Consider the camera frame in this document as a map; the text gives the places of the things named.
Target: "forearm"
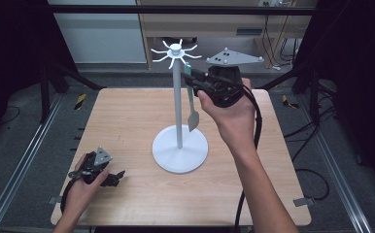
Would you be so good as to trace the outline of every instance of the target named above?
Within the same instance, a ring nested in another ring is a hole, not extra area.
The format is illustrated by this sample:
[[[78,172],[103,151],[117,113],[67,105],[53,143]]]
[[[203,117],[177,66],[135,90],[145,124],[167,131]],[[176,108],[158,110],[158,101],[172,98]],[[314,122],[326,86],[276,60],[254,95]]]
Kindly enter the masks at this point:
[[[57,225],[53,229],[53,233],[71,233],[75,230],[75,227],[79,221],[80,216],[70,215],[64,213]]]
[[[233,150],[232,154],[257,232],[297,232],[260,163],[255,147]]]

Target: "white stand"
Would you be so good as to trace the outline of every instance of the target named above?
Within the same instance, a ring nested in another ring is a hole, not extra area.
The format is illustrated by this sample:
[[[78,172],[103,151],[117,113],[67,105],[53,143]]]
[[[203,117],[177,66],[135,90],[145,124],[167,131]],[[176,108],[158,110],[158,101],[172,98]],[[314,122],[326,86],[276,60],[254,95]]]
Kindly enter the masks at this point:
[[[169,126],[160,131],[153,140],[153,158],[156,163],[164,170],[175,173],[184,174],[198,168],[208,155],[208,142],[205,136],[197,129],[189,132],[187,125],[182,125],[182,104],[181,104],[181,65],[178,59],[184,63],[183,56],[187,55],[192,58],[200,56],[191,56],[185,54],[182,50],[182,40],[180,44],[173,44],[170,47],[163,42],[169,51],[156,51],[156,53],[167,53],[166,57],[172,58],[173,66],[173,88],[175,98],[175,117],[176,125]]]

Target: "gray floor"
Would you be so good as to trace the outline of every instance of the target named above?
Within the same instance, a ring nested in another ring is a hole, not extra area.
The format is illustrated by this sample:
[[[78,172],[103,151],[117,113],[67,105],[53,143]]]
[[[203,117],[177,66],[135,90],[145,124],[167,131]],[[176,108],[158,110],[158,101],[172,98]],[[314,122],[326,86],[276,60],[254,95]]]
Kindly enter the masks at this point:
[[[204,54],[212,56],[224,47],[243,53],[258,55],[252,39],[223,39],[199,38],[198,49],[192,54]],[[157,49],[163,49],[160,41]],[[204,60],[189,60],[192,66],[198,69],[206,69]],[[151,70],[144,65],[118,65],[111,71],[101,73],[100,67],[93,69],[91,66],[80,66],[83,75],[96,83],[106,86],[122,87],[171,87],[172,79],[167,70],[170,61],[165,60],[155,63]],[[286,72],[290,67],[283,67],[277,71],[264,69],[261,64],[246,65],[241,67],[244,76],[252,79],[253,86],[267,83]],[[30,168],[17,190],[13,201],[0,223],[0,232],[50,232],[51,211],[53,206],[48,204],[50,196],[57,195],[65,179],[67,170],[71,164],[78,146],[78,140],[83,133],[86,121],[91,112],[98,91],[90,90],[72,79],[67,79],[70,84],[68,93],[62,94],[62,101],[57,114],[51,124],[46,137],[40,145]],[[287,95],[290,103],[297,103],[303,107],[307,102],[307,94],[295,96],[290,92],[294,79],[281,83],[269,91],[272,104],[280,122],[282,131],[288,134],[309,122],[306,109],[294,109],[282,104],[283,95]],[[0,194],[11,178],[18,162],[28,147],[30,140],[39,127],[41,116],[40,88],[37,84],[15,93],[9,101],[8,111],[3,116],[3,121],[12,119],[8,123],[0,125]],[[74,110],[74,106],[80,94],[86,93],[86,99],[80,110]],[[321,111],[332,107],[329,99],[322,102]],[[287,139],[290,155],[293,156],[300,146],[301,141],[309,136],[312,129]],[[341,168],[350,188],[358,200],[360,209],[366,216],[373,232],[375,232],[375,174],[369,167],[359,166],[344,129],[333,113],[323,117],[320,128],[321,135],[325,138],[332,156]],[[301,154],[295,159],[295,168],[312,169],[324,176],[329,182],[329,195],[322,201],[309,207],[312,215],[312,223],[300,227],[301,232],[360,232],[354,228],[347,208],[336,189],[336,183],[332,179],[324,162],[324,152],[318,146],[317,135],[309,142]],[[317,176],[308,173],[298,173],[303,191],[307,195],[321,196],[325,192],[325,185]]]

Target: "wooden tabletop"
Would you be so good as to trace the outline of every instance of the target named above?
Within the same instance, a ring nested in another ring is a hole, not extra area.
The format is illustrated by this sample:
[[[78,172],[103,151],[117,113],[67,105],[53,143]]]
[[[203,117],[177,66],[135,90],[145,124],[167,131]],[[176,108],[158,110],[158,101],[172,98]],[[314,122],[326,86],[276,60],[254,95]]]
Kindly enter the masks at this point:
[[[311,221],[307,207],[293,204],[303,194],[269,95],[265,90],[253,93],[263,117],[260,160],[295,224],[307,225]],[[197,129],[208,141],[208,156],[193,172],[175,175],[160,168],[152,155],[155,136],[175,124],[173,89],[100,91],[69,171],[74,170],[84,153],[102,147],[114,158],[108,165],[109,171],[126,173],[117,187],[100,188],[79,225],[234,225],[242,185],[217,126],[201,110],[198,98],[194,102],[200,115]],[[185,89],[182,106],[183,123],[187,124],[189,104]],[[64,186],[70,180],[69,171]],[[57,204],[51,222],[56,224],[60,216]],[[252,225],[246,202],[240,224]]]

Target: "human hand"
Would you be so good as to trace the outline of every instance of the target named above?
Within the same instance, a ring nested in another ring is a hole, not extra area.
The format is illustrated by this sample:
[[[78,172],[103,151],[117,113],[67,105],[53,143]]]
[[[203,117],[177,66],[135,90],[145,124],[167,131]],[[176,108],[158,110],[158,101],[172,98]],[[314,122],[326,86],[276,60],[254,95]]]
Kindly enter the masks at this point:
[[[75,171],[78,171],[81,168],[84,159],[85,154],[82,155],[81,159],[76,164]],[[100,184],[106,180],[108,175],[108,170],[102,171],[91,184],[85,183],[82,178],[76,180],[67,195],[63,215],[79,219],[88,204],[94,198]]]
[[[249,79],[242,79],[242,82],[251,88]],[[204,91],[199,90],[197,95],[202,109],[215,121],[222,139],[230,150],[238,151],[249,145],[253,146],[255,107],[246,96],[230,107],[219,108]]]

